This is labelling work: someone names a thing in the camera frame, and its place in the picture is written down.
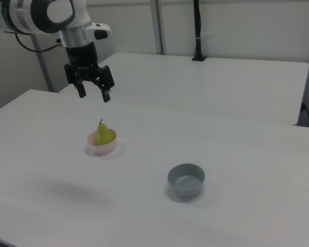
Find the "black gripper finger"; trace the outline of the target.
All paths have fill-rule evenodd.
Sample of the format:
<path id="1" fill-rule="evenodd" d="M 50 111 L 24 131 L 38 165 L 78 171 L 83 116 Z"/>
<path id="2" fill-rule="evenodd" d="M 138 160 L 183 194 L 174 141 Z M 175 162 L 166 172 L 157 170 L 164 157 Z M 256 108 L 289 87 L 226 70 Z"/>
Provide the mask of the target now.
<path id="1" fill-rule="evenodd" d="M 75 89 L 78 91 L 79 97 L 83 98 L 86 96 L 85 88 L 83 85 L 83 78 L 80 74 L 80 71 L 77 68 L 74 68 L 71 64 L 66 64 L 64 66 L 67 82 L 72 84 Z"/>
<path id="2" fill-rule="evenodd" d="M 101 90 L 104 102 L 110 100 L 111 88 L 115 86 L 109 66 L 99 67 L 94 84 Z"/>

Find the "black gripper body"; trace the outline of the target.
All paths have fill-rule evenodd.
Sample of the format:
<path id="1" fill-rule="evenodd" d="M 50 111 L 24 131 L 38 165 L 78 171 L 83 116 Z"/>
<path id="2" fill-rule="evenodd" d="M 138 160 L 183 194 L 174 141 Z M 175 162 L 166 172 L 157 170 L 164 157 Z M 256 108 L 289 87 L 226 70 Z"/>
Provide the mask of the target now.
<path id="1" fill-rule="evenodd" d="M 69 63 L 65 65 L 68 80 L 99 80 L 98 56 L 94 42 L 82 47 L 66 48 Z"/>

